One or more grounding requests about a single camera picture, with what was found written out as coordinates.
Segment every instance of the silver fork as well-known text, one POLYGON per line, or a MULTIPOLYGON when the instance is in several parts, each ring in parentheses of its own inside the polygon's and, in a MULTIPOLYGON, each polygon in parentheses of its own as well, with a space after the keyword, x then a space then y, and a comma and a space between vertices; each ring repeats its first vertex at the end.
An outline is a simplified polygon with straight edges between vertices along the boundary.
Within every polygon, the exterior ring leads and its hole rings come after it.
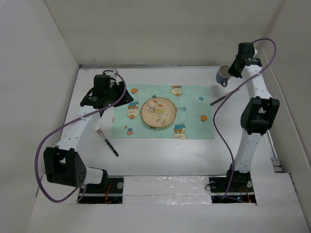
POLYGON ((116 152, 116 150, 113 148, 113 146, 110 144, 110 142, 107 140, 107 138, 105 137, 104 133, 102 132, 101 128, 99 128, 98 125, 95 125, 94 127, 96 133, 98 133, 107 143, 107 145, 110 147, 110 149, 114 152, 114 154, 118 157, 119 154, 116 152))

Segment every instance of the round plate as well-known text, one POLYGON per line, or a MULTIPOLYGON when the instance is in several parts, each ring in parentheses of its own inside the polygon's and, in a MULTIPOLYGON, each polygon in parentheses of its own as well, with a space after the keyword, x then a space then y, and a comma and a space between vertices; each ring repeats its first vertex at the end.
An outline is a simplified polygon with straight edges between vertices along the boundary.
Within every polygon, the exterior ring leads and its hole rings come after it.
POLYGON ((155 128, 171 125, 176 118, 176 112, 173 102, 165 98, 147 100, 141 108, 143 121, 155 128))

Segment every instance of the white table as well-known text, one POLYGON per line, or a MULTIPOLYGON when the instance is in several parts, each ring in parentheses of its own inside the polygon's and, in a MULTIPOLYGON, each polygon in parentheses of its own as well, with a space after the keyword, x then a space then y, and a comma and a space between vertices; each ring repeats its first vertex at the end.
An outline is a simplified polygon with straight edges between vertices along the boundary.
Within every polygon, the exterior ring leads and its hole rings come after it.
MULTIPOLYGON (((119 69, 119 72, 129 84, 156 84, 155 77, 162 79, 161 84, 207 84, 211 87, 210 99, 215 100, 241 82, 232 79, 223 89, 215 83, 216 70, 216 67, 168 67, 119 69)), ((82 97, 92 87, 93 77, 102 71, 79 71, 66 121, 75 117, 82 97)), ((242 88, 224 105, 217 118, 234 155, 242 134, 240 116, 247 103, 247 90, 242 88)), ((99 122, 106 136, 110 135, 112 116, 111 109, 99 122)), ((273 152, 267 137, 259 143, 252 163, 257 205, 211 204, 210 193, 204 190, 208 177, 198 175, 225 174, 231 163, 217 134, 213 140, 192 141, 108 138, 119 152, 118 158, 95 132, 80 155, 86 166, 107 169, 109 175, 127 175, 124 177, 123 204, 77 204, 78 192, 64 203, 52 203, 39 191, 28 233, 309 232, 289 174, 274 173, 270 159, 273 152), (148 150, 154 140, 162 140, 165 154, 148 150), (137 147, 140 147, 140 153, 130 152, 137 147)), ((42 183, 56 199, 63 198, 73 189, 48 183, 45 176, 42 183)))
MULTIPOLYGON (((127 84, 209 85, 211 101, 222 97, 242 82, 242 79, 232 78, 227 88, 221 87, 215 81, 217 67, 128 68, 118 71, 127 84)), ((79 103, 93 86, 94 76, 102 72, 103 69, 79 71, 66 122, 76 118, 79 103)), ((248 101, 247 89, 243 87, 227 101, 216 118, 216 123, 234 155, 242 136, 240 117, 248 101)), ((213 112, 217 106, 219 103, 212 106, 213 112)), ((219 175, 225 174, 229 169, 230 155, 217 132, 215 139, 209 140, 110 138, 112 118, 113 108, 104 113, 98 125, 120 156, 116 157, 94 131, 80 153, 86 166, 106 169, 110 176, 219 175), (154 143, 161 144, 161 149, 151 150, 150 145, 154 143)), ((270 142, 261 140, 254 156, 252 172, 274 172, 270 160, 272 155, 270 142)))

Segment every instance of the orange wire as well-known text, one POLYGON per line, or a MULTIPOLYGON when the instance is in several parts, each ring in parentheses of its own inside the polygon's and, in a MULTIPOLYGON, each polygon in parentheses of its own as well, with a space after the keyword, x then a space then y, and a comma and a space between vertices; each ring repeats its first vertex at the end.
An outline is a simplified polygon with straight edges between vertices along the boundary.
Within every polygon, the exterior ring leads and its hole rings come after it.
POLYGON ((246 192, 246 194, 247 194, 248 202, 251 203, 251 199, 249 198, 248 191, 246 190, 246 188, 245 188, 244 186, 243 186, 242 188, 245 190, 245 192, 246 192))
POLYGON ((106 201, 108 200, 107 195, 109 194, 110 188, 111 188, 111 184, 108 186, 108 190, 105 192, 105 201, 104 201, 104 203, 106 203, 106 201))

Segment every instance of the cable connector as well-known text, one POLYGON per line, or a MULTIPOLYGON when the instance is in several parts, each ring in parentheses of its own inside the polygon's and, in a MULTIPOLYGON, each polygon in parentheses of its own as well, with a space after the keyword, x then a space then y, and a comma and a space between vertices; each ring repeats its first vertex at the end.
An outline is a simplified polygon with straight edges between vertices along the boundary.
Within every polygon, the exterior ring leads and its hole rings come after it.
POLYGON ((113 69, 113 77, 115 77, 115 79, 118 77, 118 70, 117 69, 113 69))

